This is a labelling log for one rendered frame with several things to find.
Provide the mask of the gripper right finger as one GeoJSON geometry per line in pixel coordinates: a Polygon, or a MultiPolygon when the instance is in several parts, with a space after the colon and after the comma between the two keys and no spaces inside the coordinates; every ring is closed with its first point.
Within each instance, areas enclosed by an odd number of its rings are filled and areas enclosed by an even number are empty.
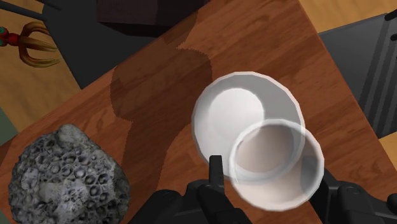
{"type": "Polygon", "coordinates": [[[383,201],[362,186],[337,180],[313,156],[302,160],[302,189],[322,224],[397,224],[397,193],[383,201]]]}

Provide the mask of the white bowl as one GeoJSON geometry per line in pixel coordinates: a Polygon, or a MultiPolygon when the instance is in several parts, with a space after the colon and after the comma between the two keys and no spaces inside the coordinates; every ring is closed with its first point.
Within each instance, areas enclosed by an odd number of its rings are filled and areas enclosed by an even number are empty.
{"type": "Polygon", "coordinates": [[[200,154],[220,155],[230,178],[230,152],[238,135],[254,123],[285,119],[305,127],[292,93],[273,78],[256,72],[234,72],[207,86],[192,114],[192,135],[200,154]]]}

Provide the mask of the grey porous rock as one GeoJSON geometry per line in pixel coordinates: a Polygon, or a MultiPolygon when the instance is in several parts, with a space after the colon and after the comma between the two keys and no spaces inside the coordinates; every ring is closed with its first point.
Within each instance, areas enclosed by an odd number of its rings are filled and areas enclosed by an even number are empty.
{"type": "Polygon", "coordinates": [[[23,150],[8,192],[17,224],[119,224],[130,202],[121,166],[73,124],[23,150]]]}

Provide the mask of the wooden table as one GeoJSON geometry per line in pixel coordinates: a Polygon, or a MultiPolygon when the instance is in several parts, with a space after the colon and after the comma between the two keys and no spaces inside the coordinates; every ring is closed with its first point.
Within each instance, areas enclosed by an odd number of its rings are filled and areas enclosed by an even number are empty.
{"type": "Polygon", "coordinates": [[[212,0],[4,145],[0,210],[11,216],[19,154],[65,123],[122,164],[132,187],[125,221],[157,189],[184,192],[208,176],[191,135],[195,101],[234,71],[289,88],[336,178],[380,199],[397,192],[397,171],[298,0],[212,0]]]}

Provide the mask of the clear glass cup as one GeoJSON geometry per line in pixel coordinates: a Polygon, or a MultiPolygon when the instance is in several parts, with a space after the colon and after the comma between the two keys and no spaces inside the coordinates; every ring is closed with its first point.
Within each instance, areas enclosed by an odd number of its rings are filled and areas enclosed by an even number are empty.
{"type": "Polygon", "coordinates": [[[324,176],[316,138],[299,123],[268,119],[244,129],[233,143],[228,173],[246,202],[287,211],[307,202],[324,176]]]}

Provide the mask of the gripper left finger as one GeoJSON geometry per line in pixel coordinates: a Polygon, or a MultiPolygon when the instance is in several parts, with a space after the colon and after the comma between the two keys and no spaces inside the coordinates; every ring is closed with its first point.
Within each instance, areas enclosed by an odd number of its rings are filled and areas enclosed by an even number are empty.
{"type": "Polygon", "coordinates": [[[244,211],[225,194],[222,157],[209,159],[209,178],[192,181],[181,195],[158,190],[136,212],[129,224],[252,224],[244,211]]]}

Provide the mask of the dark grey slatted furniture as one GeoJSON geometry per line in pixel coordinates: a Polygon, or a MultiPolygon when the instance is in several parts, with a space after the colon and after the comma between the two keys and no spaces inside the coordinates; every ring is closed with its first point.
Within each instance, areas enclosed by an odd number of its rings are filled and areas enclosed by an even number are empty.
{"type": "Polygon", "coordinates": [[[377,137],[397,131],[397,10],[319,34],[377,137]]]}

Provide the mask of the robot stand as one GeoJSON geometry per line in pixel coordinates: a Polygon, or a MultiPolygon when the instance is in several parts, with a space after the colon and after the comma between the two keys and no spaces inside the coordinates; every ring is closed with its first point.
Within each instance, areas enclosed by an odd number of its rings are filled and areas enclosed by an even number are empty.
{"type": "Polygon", "coordinates": [[[129,36],[157,38],[210,0],[97,0],[97,21],[129,36]]]}

